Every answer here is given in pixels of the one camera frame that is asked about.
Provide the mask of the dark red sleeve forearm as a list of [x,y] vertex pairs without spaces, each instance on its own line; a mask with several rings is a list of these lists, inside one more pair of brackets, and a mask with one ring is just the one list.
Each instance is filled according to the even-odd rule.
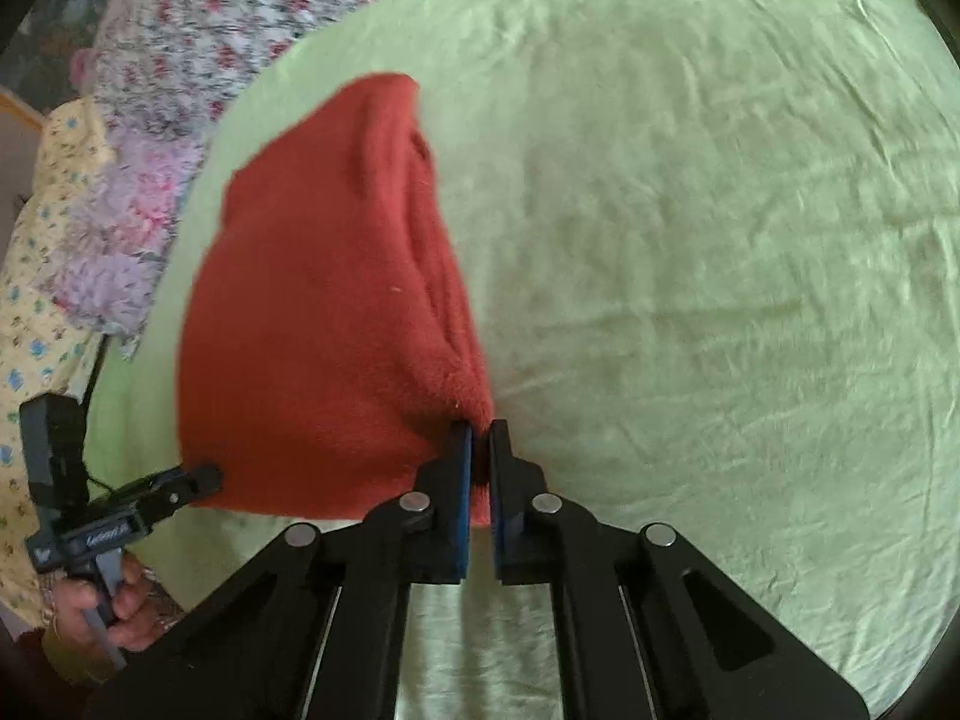
[[57,626],[13,637],[2,629],[2,717],[82,718],[91,696],[116,672],[91,635]]

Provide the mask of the person's left hand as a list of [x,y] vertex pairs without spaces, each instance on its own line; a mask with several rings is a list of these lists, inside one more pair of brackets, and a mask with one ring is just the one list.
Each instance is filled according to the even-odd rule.
[[[116,622],[106,629],[106,639],[119,649],[143,652],[164,632],[158,606],[151,598],[153,583],[145,566],[130,553],[124,554],[122,575],[124,582],[112,597]],[[99,595],[93,585],[76,578],[59,578],[53,584],[52,600],[53,627],[60,642],[76,653],[104,658],[106,651],[85,617],[87,611],[98,617]]]

